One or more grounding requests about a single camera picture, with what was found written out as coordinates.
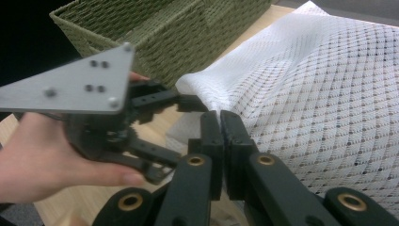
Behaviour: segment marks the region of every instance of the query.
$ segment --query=green wicker basket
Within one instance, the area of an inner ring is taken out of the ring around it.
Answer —
[[[50,13],[82,57],[128,41],[133,69],[173,87],[209,66],[270,0],[77,0]]]

